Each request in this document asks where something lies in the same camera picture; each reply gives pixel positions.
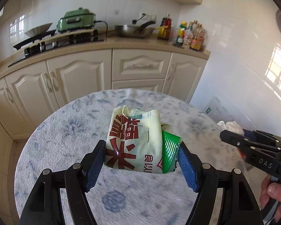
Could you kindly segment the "person's right hand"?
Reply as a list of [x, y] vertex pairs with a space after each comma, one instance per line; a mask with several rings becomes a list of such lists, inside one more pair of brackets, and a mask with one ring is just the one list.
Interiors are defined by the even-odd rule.
[[277, 211], [274, 215], [275, 222], [278, 222], [281, 218], [281, 184], [276, 182], [270, 182], [270, 175], [265, 177], [261, 184], [261, 195], [259, 198], [259, 202], [261, 207], [264, 207], [270, 198], [274, 200], [278, 200], [280, 205], [277, 208]]

